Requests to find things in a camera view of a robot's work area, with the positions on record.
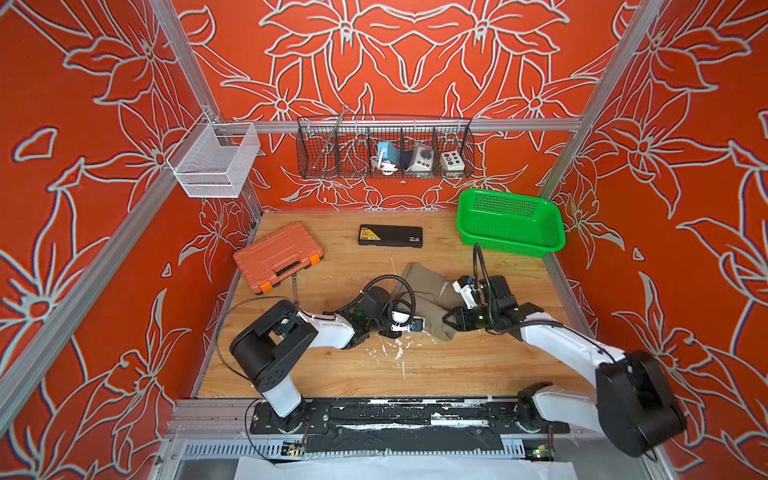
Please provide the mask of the khaki skirt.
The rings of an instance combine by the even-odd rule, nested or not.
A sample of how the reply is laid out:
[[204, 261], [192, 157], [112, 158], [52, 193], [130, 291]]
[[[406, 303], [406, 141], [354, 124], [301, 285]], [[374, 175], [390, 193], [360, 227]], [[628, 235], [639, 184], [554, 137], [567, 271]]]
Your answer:
[[457, 330], [446, 325], [443, 317], [465, 305], [453, 284], [419, 263], [407, 264], [401, 277], [414, 292], [415, 316], [423, 320], [423, 331], [437, 340], [451, 341]]

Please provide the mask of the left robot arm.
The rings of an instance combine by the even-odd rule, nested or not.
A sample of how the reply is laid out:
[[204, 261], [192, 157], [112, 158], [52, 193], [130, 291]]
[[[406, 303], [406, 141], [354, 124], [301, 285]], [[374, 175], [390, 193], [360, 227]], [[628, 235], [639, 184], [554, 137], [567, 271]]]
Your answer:
[[412, 300], [393, 299], [383, 288], [372, 286], [350, 304], [323, 314], [309, 314], [282, 299], [239, 333], [229, 351], [269, 405], [277, 427], [293, 432], [306, 420], [306, 402], [291, 371], [306, 351], [349, 350], [374, 333], [396, 338], [408, 331], [421, 332], [424, 324]]

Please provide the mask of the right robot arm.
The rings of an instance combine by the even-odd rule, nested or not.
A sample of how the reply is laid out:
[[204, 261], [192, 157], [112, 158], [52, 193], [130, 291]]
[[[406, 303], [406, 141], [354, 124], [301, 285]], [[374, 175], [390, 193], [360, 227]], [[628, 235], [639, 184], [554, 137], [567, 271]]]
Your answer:
[[517, 421], [537, 431], [560, 422], [604, 435], [639, 457], [683, 433], [687, 420], [661, 363], [644, 350], [625, 352], [581, 334], [541, 307], [519, 303], [506, 279], [463, 276], [452, 284], [464, 304], [443, 318], [458, 332], [508, 334], [569, 367], [593, 387], [590, 394], [544, 381], [518, 394]]

